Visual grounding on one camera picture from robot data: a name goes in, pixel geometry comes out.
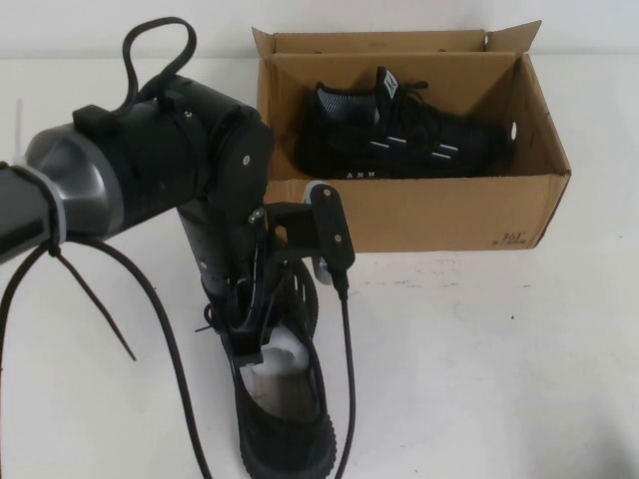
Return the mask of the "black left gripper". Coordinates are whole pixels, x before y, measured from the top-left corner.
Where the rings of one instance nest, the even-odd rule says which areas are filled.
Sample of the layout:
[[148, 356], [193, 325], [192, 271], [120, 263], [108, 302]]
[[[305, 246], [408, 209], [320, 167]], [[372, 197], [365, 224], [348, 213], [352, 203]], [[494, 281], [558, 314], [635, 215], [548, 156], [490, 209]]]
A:
[[[264, 251], [258, 252], [267, 246], [266, 209], [265, 202], [258, 201], [233, 220], [228, 210], [208, 201], [182, 206], [182, 225], [200, 268], [202, 287], [213, 307], [224, 307], [221, 338], [237, 367], [262, 360], [264, 306], [276, 288], [273, 262]], [[284, 324], [303, 324], [306, 319], [302, 264], [293, 261], [281, 269]]]

